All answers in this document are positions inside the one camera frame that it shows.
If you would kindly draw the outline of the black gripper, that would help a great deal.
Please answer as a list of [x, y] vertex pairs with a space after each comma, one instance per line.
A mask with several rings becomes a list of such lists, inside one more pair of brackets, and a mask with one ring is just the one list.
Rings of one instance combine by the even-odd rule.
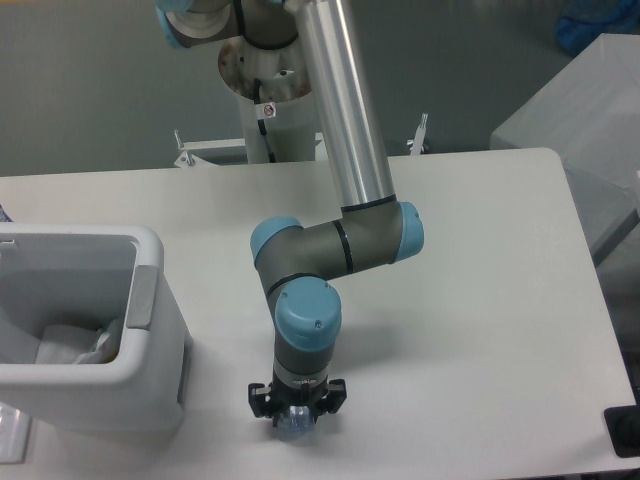
[[323, 380], [315, 386], [291, 388], [274, 379], [268, 386], [262, 383], [248, 385], [248, 402], [256, 418], [267, 418], [276, 428], [280, 414], [291, 406], [307, 406], [313, 422], [325, 414], [335, 414], [346, 401], [344, 379]]

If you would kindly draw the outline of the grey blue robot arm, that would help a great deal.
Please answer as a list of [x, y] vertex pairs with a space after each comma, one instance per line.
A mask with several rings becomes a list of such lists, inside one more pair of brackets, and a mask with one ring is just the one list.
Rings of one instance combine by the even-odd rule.
[[326, 145], [342, 215], [305, 227], [278, 216], [251, 235], [274, 325], [273, 378], [252, 383], [253, 414], [300, 432], [336, 413], [346, 384], [329, 365], [342, 324], [332, 281], [418, 254], [424, 228], [396, 198], [346, 1], [159, 1], [168, 43], [220, 43], [218, 68], [244, 108], [253, 163], [282, 163]]

